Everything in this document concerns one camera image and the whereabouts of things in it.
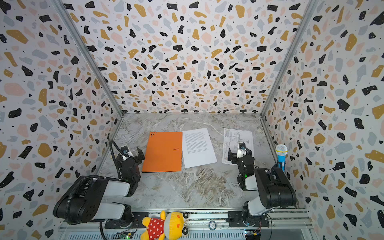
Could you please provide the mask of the technical drawing paper sheet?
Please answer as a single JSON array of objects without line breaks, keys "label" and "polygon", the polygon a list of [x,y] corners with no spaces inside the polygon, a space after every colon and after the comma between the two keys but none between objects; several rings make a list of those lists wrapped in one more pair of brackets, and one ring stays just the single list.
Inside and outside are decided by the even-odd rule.
[{"label": "technical drawing paper sheet", "polygon": [[245,143],[246,147],[252,151],[252,156],[254,157],[254,139],[253,133],[250,131],[241,131],[233,129],[224,130],[224,143],[223,143],[223,159],[222,163],[231,165],[231,160],[228,161],[229,149],[231,153],[235,154],[235,157],[238,153],[239,143]]}]

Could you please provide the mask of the orange and black folder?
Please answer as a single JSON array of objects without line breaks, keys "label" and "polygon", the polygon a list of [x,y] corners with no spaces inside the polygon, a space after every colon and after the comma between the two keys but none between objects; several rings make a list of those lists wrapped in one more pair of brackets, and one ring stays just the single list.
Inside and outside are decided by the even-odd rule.
[{"label": "orange and black folder", "polygon": [[180,172],[182,141],[182,132],[151,132],[142,172]]}]

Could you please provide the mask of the text printed paper sheet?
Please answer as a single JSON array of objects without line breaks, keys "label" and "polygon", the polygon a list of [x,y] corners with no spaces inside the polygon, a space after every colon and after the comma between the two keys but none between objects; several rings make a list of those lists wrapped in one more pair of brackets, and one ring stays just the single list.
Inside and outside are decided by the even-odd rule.
[{"label": "text printed paper sheet", "polygon": [[217,162],[207,128],[183,131],[182,152],[185,169]]}]

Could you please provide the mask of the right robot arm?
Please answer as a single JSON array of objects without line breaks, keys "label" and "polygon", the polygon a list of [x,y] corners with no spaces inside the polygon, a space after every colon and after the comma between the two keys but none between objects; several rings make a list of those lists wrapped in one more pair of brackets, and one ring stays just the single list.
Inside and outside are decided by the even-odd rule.
[{"label": "right robot arm", "polygon": [[239,170],[238,186],[245,192],[258,193],[251,201],[245,202],[242,210],[228,212],[231,228],[266,225],[265,215],[274,209],[292,207],[297,202],[296,193],[285,174],[288,148],[277,145],[278,163],[273,168],[260,168],[255,165],[253,152],[245,143],[239,143],[237,152],[228,150],[228,161]]}]

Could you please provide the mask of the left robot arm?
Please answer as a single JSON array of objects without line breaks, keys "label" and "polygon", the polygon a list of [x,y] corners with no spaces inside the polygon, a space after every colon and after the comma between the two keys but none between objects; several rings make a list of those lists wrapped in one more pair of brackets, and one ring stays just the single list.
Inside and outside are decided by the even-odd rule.
[{"label": "left robot arm", "polygon": [[113,157],[119,177],[80,176],[56,203],[53,215],[69,225],[111,221],[127,227],[134,221],[131,206],[117,203],[118,197],[134,195],[141,174],[139,164],[145,159],[142,150],[120,148]]}]

